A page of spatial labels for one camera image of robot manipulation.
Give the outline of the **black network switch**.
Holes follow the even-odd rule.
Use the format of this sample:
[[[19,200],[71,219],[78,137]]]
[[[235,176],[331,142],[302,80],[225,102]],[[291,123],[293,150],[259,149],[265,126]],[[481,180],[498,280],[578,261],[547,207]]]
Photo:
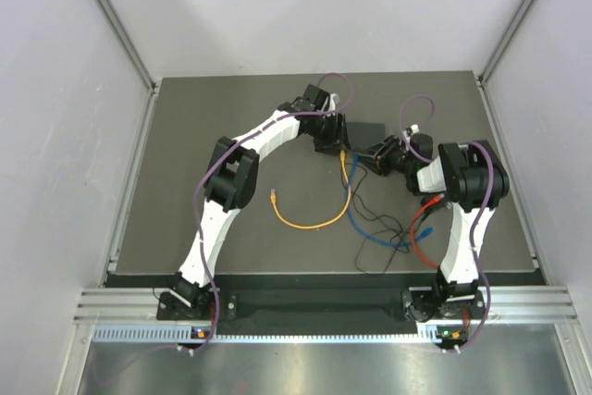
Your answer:
[[[347,124],[347,137],[353,151],[363,150],[387,137],[386,126],[384,123],[352,121]]]

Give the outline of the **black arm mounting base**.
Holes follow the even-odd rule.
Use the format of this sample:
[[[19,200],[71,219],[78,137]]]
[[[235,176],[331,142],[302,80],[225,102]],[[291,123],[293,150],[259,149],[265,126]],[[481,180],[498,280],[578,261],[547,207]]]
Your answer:
[[[219,336],[337,336],[413,334],[429,321],[465,327],[483,314],[481,302],[437,306],[430,290],[225,289]]]

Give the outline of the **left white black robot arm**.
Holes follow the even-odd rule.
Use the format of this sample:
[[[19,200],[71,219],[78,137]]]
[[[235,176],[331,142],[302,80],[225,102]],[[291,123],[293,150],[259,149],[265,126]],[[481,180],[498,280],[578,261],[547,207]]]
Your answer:
[[[337,94],[310,84],[252,130],[218,139],[194,193],[203,197],[203,205],[196,208],[195,238],[171,286],[187,316],[200,317],[209,309],[207,287],[217,257],[233,220],[254,196],[261,161],[303,134],[317,142],[335,134],[343,108]]]

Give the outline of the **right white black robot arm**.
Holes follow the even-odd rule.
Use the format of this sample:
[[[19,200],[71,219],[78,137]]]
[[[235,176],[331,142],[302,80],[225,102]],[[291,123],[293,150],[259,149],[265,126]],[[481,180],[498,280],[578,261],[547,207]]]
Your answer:
[[[358,152],[352,164],[364,165],[379,176],[393,171],[404,175],[407,189],[422,197],[408,228],[393,228],[383,245],[394,251],[420,250],[421,222],[442,205],[452,210],[447,250],[439,263],[430,262],[436,276],[428,291],[407,290],[404,310],[425,322],[435,315],[469,315],[488,295],[478,290],[485,279],[480,252],[487,225],[510,189],[508,174],[486,141],[433,144],[430,136],[407,133],[387,137]]]

